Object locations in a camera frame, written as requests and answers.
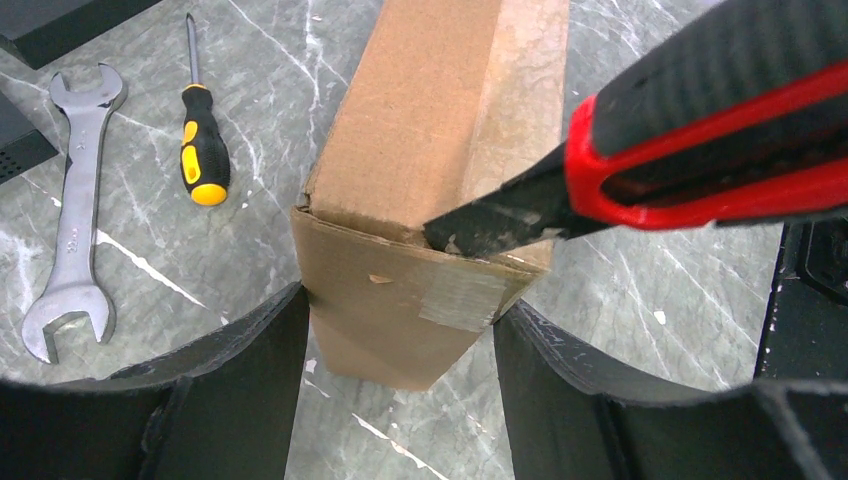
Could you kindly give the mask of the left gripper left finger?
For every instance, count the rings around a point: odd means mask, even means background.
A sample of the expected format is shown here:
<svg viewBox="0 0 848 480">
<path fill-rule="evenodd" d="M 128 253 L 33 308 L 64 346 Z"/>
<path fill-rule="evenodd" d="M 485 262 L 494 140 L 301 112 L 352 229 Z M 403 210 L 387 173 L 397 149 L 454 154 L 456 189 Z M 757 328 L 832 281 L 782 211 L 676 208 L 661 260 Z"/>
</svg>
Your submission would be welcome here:
<svg viewBox="0 0 848 480">
<path fill-rule="evenodd" d="M 281 479 L 309 328 L 292 283 L 102 380 L 1 384 L 5 479 Z"/>
</svg>

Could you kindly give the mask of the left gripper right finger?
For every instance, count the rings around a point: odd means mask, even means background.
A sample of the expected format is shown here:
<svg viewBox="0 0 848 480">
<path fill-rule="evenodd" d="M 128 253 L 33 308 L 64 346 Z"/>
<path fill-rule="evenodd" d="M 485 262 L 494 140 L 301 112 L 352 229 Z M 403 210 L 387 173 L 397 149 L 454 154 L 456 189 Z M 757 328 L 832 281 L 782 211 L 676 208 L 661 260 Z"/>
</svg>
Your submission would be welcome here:
<svg viewBox="0 0 848 480">
<path fill-rule="evenodd" d="M 525 302 L 494 326 L 519 479 L 843 479 L 847 386 L 756 380 L 719 392 L 625 364 Z"/>
</svg>

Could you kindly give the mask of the brown cardboard express box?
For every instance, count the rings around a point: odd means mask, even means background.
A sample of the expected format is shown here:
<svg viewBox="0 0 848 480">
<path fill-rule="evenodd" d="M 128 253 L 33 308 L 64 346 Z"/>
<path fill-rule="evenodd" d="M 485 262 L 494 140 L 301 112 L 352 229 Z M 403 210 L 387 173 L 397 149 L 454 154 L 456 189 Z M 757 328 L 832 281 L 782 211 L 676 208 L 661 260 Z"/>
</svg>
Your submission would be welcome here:
<svg viewBox="0 0 848 480">
<path fill-rule="evenodd" d="M 387 1 L 290 220 L 325 367 L 430 388 L 544 276 L 543 242 L 473 261 L 426 221 L 561 141 L 565 1 Z"/>
</svg>

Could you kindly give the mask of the red black utility knife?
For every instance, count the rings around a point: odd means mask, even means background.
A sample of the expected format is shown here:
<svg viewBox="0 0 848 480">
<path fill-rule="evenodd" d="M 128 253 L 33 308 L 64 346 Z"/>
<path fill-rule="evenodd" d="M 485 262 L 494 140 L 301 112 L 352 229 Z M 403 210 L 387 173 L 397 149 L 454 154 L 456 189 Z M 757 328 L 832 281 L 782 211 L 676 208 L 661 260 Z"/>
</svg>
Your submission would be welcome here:
<svg viewBox="0 0 848 480">
<path fill-rule="evenodd" d="M 846 211 L 846 3 L 722 1 L 586 98 L 538 163 L 423 234 L 486 258 L 616 226 Z"/>
</svg>

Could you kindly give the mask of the silver open-end wrench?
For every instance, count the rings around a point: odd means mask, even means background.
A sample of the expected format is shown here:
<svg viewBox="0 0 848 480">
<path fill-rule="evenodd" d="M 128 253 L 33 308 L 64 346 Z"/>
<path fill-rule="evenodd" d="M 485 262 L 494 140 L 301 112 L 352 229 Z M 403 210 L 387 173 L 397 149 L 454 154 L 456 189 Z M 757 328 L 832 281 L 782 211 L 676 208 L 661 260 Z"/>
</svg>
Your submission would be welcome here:
<svg viewBox="0 0 848 480">
<path fill-rule="evenodd" d="M 73 91 L 60 72 L 49 84 L 50 99 L 69 124 L 61 211 L 54 264 L 21 325 L 25 348 L 46 364 L 59 362 L 54 334 L 72 318 L 88 316 L 100 344 L 111 339 L 115 328 L 115 307 L 95 278 L 94 251 L 102 144 L 110 116 L 127 97 L 127 85 L 113 67 L 100 62 L 98 69 L 97 88 Z"/>
</svg>

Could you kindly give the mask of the yellow black screwdriver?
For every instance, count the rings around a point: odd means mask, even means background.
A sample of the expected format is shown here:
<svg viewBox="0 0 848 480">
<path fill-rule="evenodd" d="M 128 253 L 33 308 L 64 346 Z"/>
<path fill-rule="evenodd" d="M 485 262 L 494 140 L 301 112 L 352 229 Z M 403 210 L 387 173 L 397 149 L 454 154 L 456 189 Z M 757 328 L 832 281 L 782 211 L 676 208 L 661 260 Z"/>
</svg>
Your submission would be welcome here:
<svg viewBox="0 0 848 480">
<path fill-rule="evenodd" d="M 222 204 L 228 197 L 231 164 L 228 148 L 213 114 L 213 96 L 201 82 L 195 21 L 186 14 L 191 82 L 183 89 L 185 107 L 180 173 L 191 200 L 202 206 Z"/>
</svg>

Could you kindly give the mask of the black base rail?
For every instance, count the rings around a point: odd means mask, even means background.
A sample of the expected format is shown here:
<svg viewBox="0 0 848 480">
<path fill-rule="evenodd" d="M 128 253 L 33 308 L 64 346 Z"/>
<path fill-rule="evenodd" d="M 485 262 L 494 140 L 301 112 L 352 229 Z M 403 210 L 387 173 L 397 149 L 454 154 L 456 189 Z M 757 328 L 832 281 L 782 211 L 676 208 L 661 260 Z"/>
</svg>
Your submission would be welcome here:
<svg viewBox="0 0 848 480">
<path fill-rule="evenodd" d="M 787 224 L 755 378 L 847 379 L 847 220 Z"/>
</svg>

